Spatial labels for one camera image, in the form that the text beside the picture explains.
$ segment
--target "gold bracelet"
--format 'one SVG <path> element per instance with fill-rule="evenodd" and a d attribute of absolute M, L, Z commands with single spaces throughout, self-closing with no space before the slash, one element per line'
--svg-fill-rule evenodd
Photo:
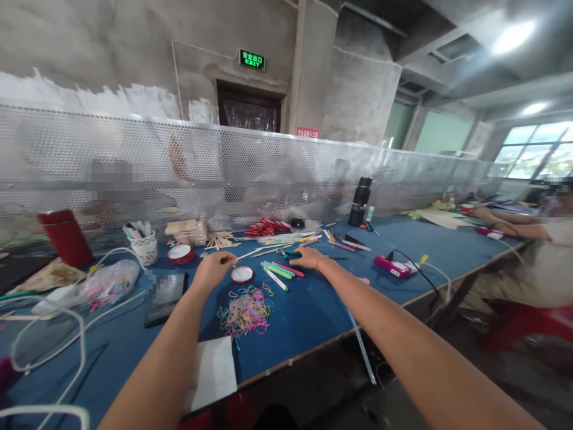
<path fill-rule="evenodd" d="M 316 273 L 318 273 L 319 275 L 322 275 L 322 273 L 320 272 L 320 270 L 318 270 L 318 262 L 322 259 L 325 259 L 325 258 L 329 258 L 329 257 L 328 256 L 322 256 L 322 257 L 319 257 L 316 259 L 315 268 L 316 268 Z"/>

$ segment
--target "green exit sign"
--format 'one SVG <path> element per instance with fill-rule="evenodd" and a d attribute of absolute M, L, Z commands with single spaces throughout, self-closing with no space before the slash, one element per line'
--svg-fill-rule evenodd
<path fill-rule="evenodd" d="M 264 72 L 265 59 L 260 55 L 241 50 L 239 53 L 239 60 L 241 61 L 241 66 L 251 67 Z"/>

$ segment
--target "window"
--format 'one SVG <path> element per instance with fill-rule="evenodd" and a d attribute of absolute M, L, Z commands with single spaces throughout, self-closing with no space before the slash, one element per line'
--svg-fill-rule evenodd
<path fill-rule="evenodd" d="M 571 176 L 573 122 L 512 128 L 495 162 L 509 165 L 511 179 Z"/>

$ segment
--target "pink glue gun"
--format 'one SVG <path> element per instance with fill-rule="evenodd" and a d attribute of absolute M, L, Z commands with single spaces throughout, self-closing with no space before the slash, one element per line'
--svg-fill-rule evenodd
<path fill-rule="evenodd" d="M 408 279 L 412 274 L 412 268 L 407 265 L 395 261 L 386 260 L 385 256 L 374 257 L 374 263 L 376 263 L 381 268 L 386 269 L 396 278 Z"/>

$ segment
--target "red sign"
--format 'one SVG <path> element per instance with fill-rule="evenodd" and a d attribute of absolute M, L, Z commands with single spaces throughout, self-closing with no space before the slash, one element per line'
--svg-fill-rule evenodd
<path fill-rule="evenodd" d="M 298 127 L 297 128 L 297 136 L 302 137 L 311 137 L 313 139 L 318 139 L 318 133 L 320 130 L 315 128 L 306 128 L 306 127 Z"/>

